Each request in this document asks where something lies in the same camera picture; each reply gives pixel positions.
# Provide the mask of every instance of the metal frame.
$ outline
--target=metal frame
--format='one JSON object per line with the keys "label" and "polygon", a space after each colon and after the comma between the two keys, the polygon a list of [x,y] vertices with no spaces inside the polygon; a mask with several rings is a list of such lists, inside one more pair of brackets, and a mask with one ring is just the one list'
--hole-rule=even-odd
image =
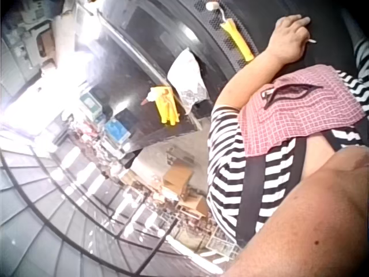
{"label": "metal frame", "polygon": [[[55,154],[51,154],[51,157],[52,157],[52,160],[59,166],[59,168],[62,170],[62,172],[63,172],[63,174],[67,177],[67,179],[71,182],[71,183],[75,183],[75,181],[76,181],[76,178],[74,177],[74,175],[73,175],[73,173],[71,173],[70,172],[70,170],[68,170],[68,169],[63,169],[62,167],[61,167],[61,164],[60,164],[60,160],[59,160],[59,158],[55,155]],[[84,186],[84,184],[81,184],[81,186],[87,191],[88,189]],[[109,203],[107,206],[99,199],[99,198],[97,198],[95,195],[93,195],[93,197],[102,205],[102,206],[104,206],[106,209],[107,209],[107,211],[109,212],[109,211],[111,211],[112,212],[112,214],[111,215],[109,215],[109,213],[106,213],[104,210],[102,210],[90,197],[88,197],[87,195],[86,195],[86,193],[79,187],[79,186],[77,186],[76,185],[76,188],[77,188],[77,190],[83,195],[83,196],[85,196],[87,199],[88,199],[88,201],[90,201],[100,212],[102,212],[105,216],[107,216],[109,219],[111,219],[112,218],[112,216],[113,216],[113,214],[114,214],[114,210],[113,209],[111,209],[109,206],[110,206],[110,204],[111,203]],[[119,189],[118,189],[118,191],[116,192],[116,195],[114,196],[114,198],[116,198],[116,196],[119,194],[119,191],[122,191],[122,188],[121,187],[119,187]],[[124,214],[120,214],[122,217],[124,217],[124,218],[127,218],[127,219],[129,219],[129,217],[128,216],[126,216],[126,215],[124,215]],[[114,220],[115,222],[117,222],[117,224],[120,224],[120,225],[122,225],[122,226],[124,226],[124,225],[126,225],[127,223],[123,223],[123,222],[121,222],[121,221],[119,221],[119,220],[117,220],[117,219],[115,219]],[[139,221],[136,221],[136,223],[138,224],[138,225],[141,225],[141,226],[145,226],[143,223],[141,223],[141,222],[139,222]],[[159,239],[159,237],[157,237],[157,236],[155,236],[155,235],[151,235],[151,234],[148,234],[148,233],[145,233],[145,232],[142,232],[142,231],[140,231],[140,230],[137,230],[137,229],[134,229],[134,231],[136,231],[136,232],[139,232],[139,233],[143,233],[143,234],[145,234],[145,235],[148,235],[148,236],[150,236],[150,237],[153,237],[153,238],[157,238],[157,239]]]}
{"label": "metal frame", "polygon": [[[56,275],[57,273],[57,269],[58,269],[58,264],[59,264],[59,260],[60,260],[60,255],[61,255],[61,251],[62,251],[62,248],[63,248],[63,245],[64,243],[67,243],[68,245],[70,245],[72,248],[74,248],[75,250],[77,250],[78,252],[80,252],[81,254],[81,258],[80,258],[80,267],[81,267],[81,271],[83,271],[83,257],[86,256],[86,257],[89,257],[91,260],[97,262],[99,264],[99,266],[105,266],[117,273],[120,273],[120,274],[124,274],[124,275],[127,275],[127,276],[133,276],[133,277],[140,277],[142,275],[140,275],[140,273],[144,270],[144,268],[150,263],[151,259],[153,259],[154,255],[157,253],[157,252],[160,252],[160,253],[164,253],[164,254],[170,254],[170,255],[174,255],[174,256],[182,256],[184,259],[186,259],[187,257],[185,257],[184,255],[181,255],[181,254],[177,254],[177,253],[172,253],[172,252],[167,252],[167,251],[163,251],[163,250],[160,250],[160,247],[162,246],[162,244],[164,243],[165,241],[165,237],[167,234],[169,234],[172,229],[174,228],[174,226],[176,225],[177,223],[177,220],[174,220],[172,222],[172,225],[171,227],[167,230],[166,234],[159,239],[159,241],[157,242],[156,246],[154,248],[150,248],[150,247],[147,247],[147,246],[144,246],[144,245],[140,245],[140,244],[137,244],[137,243],[134,243],[134,242],[131,242],[131,241],[128,241],[126,239],[121,239],[121,238],[117,238],[112,232],[110,232],[109,230],[107,230],[106,228],[104,228],[103,226],[101,226],[100,224],[97,223],[97,221],[94,220],[94,218],[92,218],[87,212],[85,212],[83,209],[81,209],[81,207],[79,207],[65,192],[64,190],[62,189],[62,186],[60,186],[50,175],[49,171],[47,170],[48,168],[50,167],[46,167],[43,162],[42,162],[42,159],[49,159],[49,160],[53,160],[55,161],[55,159],[53,158],[46,158],[46,157],[38,157],[37,154],[35,153],[35,151],[33,150],[32,147],[30,147],[30,150],[32,151],[32,155],[29,155],[29,154],[25,154],[26,156],[31,156],[31,157],[34,157],[37,161],[37,163],[39,164],[39,167],[37,166],[32,166],[32,167],[9,167],[7,165],[7,162],[6,162],[6,159],[3,155],[3,151],[2,149],[0,149],[0,161],[2,163],[2,168],[4,169],[5,173],[7,174],[7,176],[9,177],[10,181],[12,182],[13,186],[10,187],[9,189],[15,189],[19,195],[21,196],[21,198],[25,201],[26,203],[26,206],[22,209],[20,209],[19,211],[17,211],[14,215],[12,215],[10,218],[6,219],[2,225],[6,224],[7,222],[9,222],[10,220],[12,220],[14,217],[16,217],[17,215],[19,215],[20,213],[22,213],[22,211],[26,210],[26,209],[30,209],[42,222],[43,222],[43,225],[42,227],[40,228],[40,230],[37,232],[37,234],[35,235],[35,237],[33,238],[32,242],[30,243],[30,245],[28,246],[27,250],[25,251],[25,253],[23,254],[20,262],[18,263],[18,265],[16,266],[16,268],[14,269],[13,273],[16,272],[16,270],[18,270],[20,264],[22,263],[22,260],[23,258],[27,255],[29,249],[32,247],[33,243],[35,242],[35,240],[37,239],[37,237],[40,235],[40,233],[42,232],[42,230],[47,227],[49,228],[55,235],[57,235],[60,239],[61,239],[61,245],[60,245],[60,248],[58,250],[58,255],[57,255],[57,261],[56,261],[56,264],[55,264],[55,270],[54,270],[54,276]],[[37,180],[32,180],[32,181],[29,181],[29,182],[26,182],[24,184],[19,184],[18,181],[16,180],[15,178],[15,175],[13,174],[13,172],[11,171],[12,168],[41,168],[43,170],[43,172],[45,173],[46,177],[44,178],[41,178],[41,179],[37,179]],[[55,186],[55,188],[51,189],[49,192],[45,193],[44,195],[40,196],[37,200],[35,201],[31,201],[30,198],[28,198],[27,194],[23,191],[23,189],[21,188],[23,185],[28,185],[28,184],[33,184],[33,183],[36,183],[36,182],[39,182],[39,181],[43,181],[43,180],[47,180],[49,179],[51,181],[51,183]],[[48,196],[50,193],[56,191],[56,190],[59,190],[61,192],[62,195],[65,196],[65,198],[58,204],[58,206],[53,210],[52,214],[47,218],[35,205],[35,203],[39,200],[41,200],[42,198]],[[144,199],[141,201],[140,205],[137,207],[137,209],[139,207],[141,207],[143,205],[143,203],[145,202],[147,198],[147,195],[144,197]],[[57,211],[60,209],[60,207],[63,205],[63,203],[65,203],[65,201],[70,201],[70,203],[75,207],[70,219],[69,219],[69,222],[68,222],[68,226],[67,226],[67,230],[66,230],[66,234],[68,232],[68,230],[70,230],[70,226],[71,226],[71,223],[73,221],[73,218],[76,214],[76,211],[79,210],[83,215],[84,215],[84,218],[85,218],[85,222],[84,222],[84,229],[86,228],[86,223],[87,223],[87,220],[91,220],[91,222],[95,225],[95,227],[100,227],[102,228],[104,231],[105,231],[105,240],[107,242],[107,234],[109,234],[112,238],[115,239],[115,242],[118,244],[118,248],[122,254],[122,257],[124,259],[124,261],[126,262],[127,264],[127,267],[130,271],[127,271],[123,268],[120,268],[106,260],[103,260],[93,254],[91,254],[89,251],[87,251],[86,249],[84,249],[84,247],[80,246],[78,243],[74,242],[72,239],[70,239],[66,234],[64,234],[63,232],[61,232],[54,224],[51,223],[50,219],[57,213]],[[133,214],[129,217],[129,221],[128,223],[131,221],[132,217],[134,216],[135,212],[133,212]],[[150,234],[147,234],[145,232],[142,232],[142,231],[139,231],[140,233],[143,233],[143,234],[146,234],[146,235],[149,235],[149,236],[153,236],[153,235],[150,235]],[[150,255],[143,261],[143,263],[140,265],[139,269],[136,271],[136,272],[132,272],[132,268],[127,260],[127,258],[125,257],[124,255],[124,252],[123,252],[123,249],[122,249],[122,246],[121,244],[119,243],[119,241],[122,241],[122,242],[125,242],[127,244],[130,244],[130,245],[135,245],[139,248],[143,248],[143,249],[147,249],[147,250],[151,250],[151,253]]]}
{"label": "metal frame", "polygon": [[111,263],[108,263],[105,260],[102,260],[98,257],[96,257],[93,254],[90,254],[86,249],[84,249],[82,246],[79,246],[79,244],[77,244],[76,242],[74,242],[72,239],[70,239],[69,237],[67,237],[66,235],[64,235],[64,233],[62,233],[58,228],[56,228],[41,212],[40,210],[34,205],[34,203],[28,198],[28,196],[25,194],[25,192],[20,188],[15,176],[13,175],[13,173],[10,171],[10,169],[7,167],[6,161],[3,157],[3,155],[0,155],[2,164],[4,165],[5,171],[8,174],[10,180],[13,183],[13,186],[15,187],[15,189],[17,189],[17,191],[19,192],[20,196],[23,198],[23,200],[27,203],[28,207],[36,214],[36,216],[44,223],[43,226],[48,227],[49,229],[51,229],[62,241],[65,241],[67,244],[69,244],[71,247],[73,247],[74,249],[76,249],[77,251],[79,251],[81,253],[81,255],[83,256],[87,256],[89,257],[91,260],[102,264],[118,273],[122,273],[125,274],[127,276],[132,276],[132,277],[139,277],[139,275],[123,270]]}
{"label": "metal frame", "polygon": [[145,267],[150,263],[150,261],[152,260],[152,258],[154,258],[156,252],[158,252],[159,248],[163,245],[165,238],[167,235],[169,235],[171,233],[171,231],[173,230],[174,226],[176,226],[178,222],[178,219],[174,219],[173,222],[171,223],[170,227],[168,228],[168,230],[165,232],[165,234],[162,236],[162,238],[159,240],[159,242],[156,244],[156,246],[152,249],[150,255],[145,259],[145,261],[140,265],[140,267],[136,270],[136,274],[141,274],[141,272],[145,269]]}
{"label": "metal frame", "polygon": [[134,212],[131,214],[131,216],[128,218],[126,224],[123,226],[123,228],[118,232],[118,234],[116,235],[117,238],[120,238],[121,235],[123,234],[125,228],[131,223],[132,218],[134,217],[134,215],[136,214],[136,212],[141,208],[141,206],[146,202],[146,199],[149,197],[149,194],[146,193],[144,196],[144,199],[142,199],[142,201],[140,202],[140,204],[137,206],[137,208],[134,210]]}
{"label": "metal frame", "polygon": [[[145,245],[141,245],[138,243],[135,243],[133,241],[129,241],[127,239],[121,238],[121,237],[117,237],[112,231],[110,231],[109,229],[107,229],[106,227],[104,227],[103,225],[101,225],[99,222],[97,222],[93,217],[91,217],[87,212],[85,212],[80,206],[78,206],[73,199],[71,199],[71,197],[69,195],[67,195],[65,193],[65,191],[59,186],[59,184],[57,182],[55,182],[55,180],[51,177],[50,173],[48,172],[48,170],[45,168],[45,166],[43,165],[43,163],[41,162],[40,158],[37,157],[36,153],[34,152],[33,148],[31,148],[31,151],[34,155],[34,158],[36,159],[36,161],[39,163],[41,169],[44,171],[44,173],[50,177],[51,182],[53,183],[54,186],[56,186],[59,191],[86,217],[88,218],[90,221],[92,221],[96,226],[98,226],[99,228],[103,229],[107,234],[109,234],[112,237],[115,237],[117,240],[128,243],[130,245],[134,245],[137,246],[139,248],[144,248],[147,250],[152,250],[153,248],[145,246]],[[174,253],[174,252],[168,252],[168,251],[164,251],[164,250],[158,250],[158,252],[160,253],[165,253],[165,254],[169,254],[169,255],[174,255],[174,256],[183,256],[182,254],[178,254],[178,253]]]}

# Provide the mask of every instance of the yellow rubber glove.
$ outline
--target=yellow rubber glove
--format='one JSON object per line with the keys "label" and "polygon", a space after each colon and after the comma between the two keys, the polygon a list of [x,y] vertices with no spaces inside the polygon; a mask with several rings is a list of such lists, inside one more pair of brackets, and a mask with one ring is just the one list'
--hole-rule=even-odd
{"label": "yellow rubber glove", "polygon": [[233,19],[228,18],[227,22],[221,23],[220,26],[231,36],[231,38],[236,43],[238,49],[241,51],[246,62],[252,61],[255,57],[252,54],[247,43],[244,41],[242,35],[237,30],[236,24]]}

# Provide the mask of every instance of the black strap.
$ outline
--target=black strap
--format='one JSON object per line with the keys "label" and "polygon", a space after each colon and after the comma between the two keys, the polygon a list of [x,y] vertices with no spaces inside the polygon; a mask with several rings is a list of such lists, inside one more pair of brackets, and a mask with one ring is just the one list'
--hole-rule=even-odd
{"label": "black strap", "polygon": [[284,193],[284,197],[291,192],[291,190],[301,181],[302,170],[305,163],[306,156],[306,141],[307,137],[297,137],[294,154],[293,154],[293,162],[291,166],[291,175],[286,185],[286,191]]}
{"label": "black strap", "polygon": [[359,120],[357,123],[354,124],[355,129],[360,135],[360,138],[363,144],[369,147],[369,120],[367,117]]}
{"label": "black strap", "polygon": [[246,158],[241,203],[236,226],[236,240],[240,247],[255,234],[261,198],[264,190],[265,155]]}

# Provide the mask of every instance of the person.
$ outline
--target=person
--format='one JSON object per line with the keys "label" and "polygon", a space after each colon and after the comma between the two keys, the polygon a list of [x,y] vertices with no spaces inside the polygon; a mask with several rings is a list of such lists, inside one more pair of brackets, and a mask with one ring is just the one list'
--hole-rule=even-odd
{"label": "person", "polygon": [[[337,208],[340,208],[338,211],[345,211],[349,200],[346,199],[345,202],[340,199],[338,192],[334,195],[332,191],[332,195],[329,195],[328,188],[334,181],[338,181],[334,175],[336,171],[331,165],[348,163],[347,166],[350,167],[356,162],[342,158],[338,152],[348,147],[348,153],[345,155],[352,157],[352,151],[356,154],[366,151],[362,150],[362,147],[359,147],[359,151],[351,149],[356,149],[354,146],[369,146],[367,119],[369,86],[365,83],[369,72],[368,40],[363,36],[356,36],[355,58],[359,72],[357,78],[336,71],[330,66],[316,65],[273,80],[285,65],[294,63],[303,56],[310,39],[307,29],[309,23],[310,18],[301,15],[279,19],[266,50],[229,81],[214,105],[208,140],[207,201],[216,222],[226,235],[242,247],[247,245],[237,269],[230,270],[231,273],[227,276],[242,276],[240,272],[245,272],[245,276],[271,275],[271,272],[274,272],[273,266],[270,267],[271,271],[265,271],[265,267],[269,264],[268,257],[272,257],[267,255],[266,241],[274,240],[273,234],[276,233],[281,237],[281,241],[275,242],[274,245],[281,246],[289,236],[299,234],[301,229],[298,227],[306,227],[308,223],[312,226],[320,224],[323,230],[318,226],[315,233],[324,239],[329,236],[325,228],[333,232],[337,223],[342,223],[345,227],[341,235],[351,235],[352,233],[347,231],[347,228],[351,227],[360,237],[357,240],[350,238],[345,243],[364,241],[364,233],[358,231],[363,227],[362,218],[345,221],[336,218],[337,211],[333,208],[326,208],[321,214],[319,209],[324,208],[325,200],[330,200],[328,203],[331,203],[336,199],[342,200],[342,207],[337,204]],[[331,168],[332,172],[321,174],[325,168]],[[348,186],[348,183],[342,181],[341,186]],[[358,191],[362,193],[361,198],[351,200],[357,205],[360,202],[361,206],[357,210],[350,211],[363,215],[365,209],[362,203],[366,195],[364,192],[367,190],[363,183],[358,186],[360,187]],[[289,194],[291,196],[297,194],[301,198],[301,206],[298,206],[297,201],[293,202]],[[315,209],[309,211],[309,204],[312,206],[313,203],[316,204]],[[287,223],[288,215],[296,218],[299,211],[302,212],[301,218],[306,220],[309,215],[312,218],[294,230],[291,226],[297,224],[296,222],[300,223],[301,220],[296,220],[295,223],[291,220]],[[279,224],[277,219],[272,220],[272,215],[276,212],[281,220],[286,220],[286,224]],[[267,227],[268,225],[274,225],[276,229],[255,235],[263,230],[264,225],[267,230],[272,228]],[[305,230],[306,239],[311,235],[308,230]],[[332,240],[339,237],[332,235]],[[320,246],[325,243],[319,239],[315,241],[318,241]],[[334,243],[339,245],[339,241],[329,243],[330,246]],[[256,245],[262,245],[264,248],[255,250],[258,249]],[[307,258],[307,254],[297,255],[297,258],[301,259],[294,260],[294,254],[298,249],[290,249],[289,246],[285,245],[281,250],[281,253],[285,250],[289,256],[279,257],[274,253],[276,263],[280,258],[286,265],[280,267],[281,271],[277,276],[314,276],[306,274],[308,270],[297,274],[298,270],[305,266],[303,258]],[[332,249],[342,250],[338,246],[332,246],[330,250]],[[342,256],[347,258],[348,253],[352,253],[351,250],[344,251]],[[362,258],[365,252],[363,246],[358,250],[356,257]],[[256,256],[252,262],[249,260],[250,262],[243,263],[242,260],[245,259],[243,257],[249,257],[248,253],[256,253]],[[318,257],[320,256],[315,257],[314,262],[319,262]],[[336,263],[341,261],[338,258],[332,260]],[[321,269],[326,260],[320,261],[322,264],[316,268]],[[345,267],[335,263],[327,265]],[[261,269],[254,271],[259,274],[246,275],[245,270],[253,266],[255,269]]]}

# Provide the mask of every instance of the floor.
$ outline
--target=floor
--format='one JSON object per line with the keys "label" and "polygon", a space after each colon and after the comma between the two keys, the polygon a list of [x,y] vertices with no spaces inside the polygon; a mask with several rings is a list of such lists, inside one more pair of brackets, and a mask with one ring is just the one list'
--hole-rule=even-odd
{"label": "floor", "polygon": [[162,177],[170,168],[166,161],[165,152],[169,147],[175,145],[194,155],[194,175],[190,180],[190,185],[206,193],[208,190],[206,182],[208,148],[206,141],[210,129],[210,120],[208,118],[202,119],[201,125],[201,131],[176,137],[167,142],[157,143],[144,148],[133,162],[131,169],[148,184],[151,182],[153,175]]}

